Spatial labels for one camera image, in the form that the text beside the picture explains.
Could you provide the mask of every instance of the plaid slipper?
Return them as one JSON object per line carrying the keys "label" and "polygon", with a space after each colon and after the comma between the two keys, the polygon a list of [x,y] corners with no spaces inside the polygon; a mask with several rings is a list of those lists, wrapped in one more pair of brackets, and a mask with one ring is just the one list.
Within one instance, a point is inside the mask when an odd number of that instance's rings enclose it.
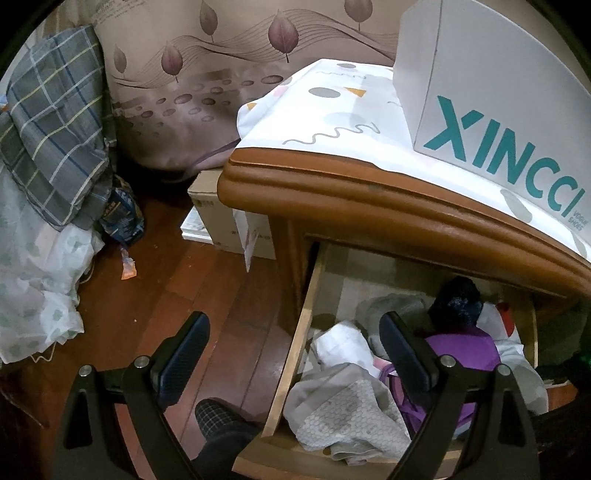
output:
{"label": "plaid slipper", "polygon": [[195,406],[195,418],[206,440],[213,438],[221,427],[229,423],[235,421],[245,423],[245,420],[240,415],[211,398],[197,403]]}

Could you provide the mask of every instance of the wooden table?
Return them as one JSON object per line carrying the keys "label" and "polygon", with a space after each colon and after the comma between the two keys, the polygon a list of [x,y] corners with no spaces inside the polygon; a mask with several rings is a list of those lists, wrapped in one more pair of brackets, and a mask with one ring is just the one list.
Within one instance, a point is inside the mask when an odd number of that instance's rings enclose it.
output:
{"label": "wooden table", "polygon": [[234,151],[220,200],[269,216],[294,329],[316,240],[442,265],[536,292],[538,324],[591,292],[591,264],[513,217],[372,164],[269,148]]}

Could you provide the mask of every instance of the pink leaf print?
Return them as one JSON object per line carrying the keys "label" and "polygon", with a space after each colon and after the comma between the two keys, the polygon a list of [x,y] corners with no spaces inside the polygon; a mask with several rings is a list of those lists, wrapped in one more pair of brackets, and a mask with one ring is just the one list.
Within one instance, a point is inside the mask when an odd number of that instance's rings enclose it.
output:
{"label": "pink leaf print", "polygon": [[201,2],[199,22],[205,34],[209,35],[213,42],[213,34],[217,30],[217,13],[204,1]]}
{"label": "pink leaf print", "polygon": [[127,68],[127,57],[117,45],[115,45],[115,52],[113,53],[113,62],[120,74],[125,73],[125,69]]}
{"label": "pink leaf print", "polygon": [[160,60],[162,69],[169,75],[173,75],[178,83],[177,75],[183,68],[183,56],[179,52],[178,48],[170,43],[166,44],[162,59]]}
{"label": "pink leaf print", "polygon": [[285,59],[289,63],[290,59],[287,54],[291,53],[300,41],[296,26],[278,10],[269,27],[268,36],[271,46],[284,53]]}
{"label": "pink leaf print", "polygon": [[357,30],[361,31],[361,22],[365,22],[374,12],[371,0],[345,0],[345,12],[357,22]]}

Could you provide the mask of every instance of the wooden drawer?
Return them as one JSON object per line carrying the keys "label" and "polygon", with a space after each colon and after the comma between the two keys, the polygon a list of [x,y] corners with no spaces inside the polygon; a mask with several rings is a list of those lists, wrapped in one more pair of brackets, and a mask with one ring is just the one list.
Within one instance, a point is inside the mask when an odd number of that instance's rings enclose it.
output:
{"label": "wooden drawer", "polygon": [[[377,297],[389,293],[424,293],[435,297],[455,273],[442,268],[395,260],[370,252],[323,244],[301,311],[271,411],[262,433],[238,456],[234,471],[259,480],[382,480],[395,461],[372,459],[363,466],[335,462],[323,451],[306,452],[283,419],[291,386],[299,380],[311,327],[326,330],[334,320],[357,319]],[[537,366],[537,329],[530,294],[512,286],[473,279],[489,301],[507,301],[525,345],[525,356]],[[452,474],[461,444],[454,442],[444,458],[438,478]]]}

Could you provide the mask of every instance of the silver bolt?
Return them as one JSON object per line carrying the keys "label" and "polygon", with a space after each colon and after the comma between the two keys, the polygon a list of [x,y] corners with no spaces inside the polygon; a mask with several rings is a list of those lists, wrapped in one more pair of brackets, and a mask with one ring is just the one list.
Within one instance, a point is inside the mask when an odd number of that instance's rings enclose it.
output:
{"label": "silver bolt", "polygon": [[144,368],[148,366],[149,362],[149,356],[142,355],[134,360],[134,365],[136,368]]}
{"label": "silver bolt", "polygon": [[498,367],[496,367],[496,371],[503,375],[503,377],[508,377],[511,375],[511,368],[504,364],[500,364]]}
{"label": "silver bolt", "polygon": [[84,365],[78,370],[78,375],[81,377],[88,377],[92,373],[92,367],[90,365]]}
{"label": "silver bolt", "polygon": [[444,367],[451,368],[456,366],[456,359],[451,355],[442,355],[439,361]]}

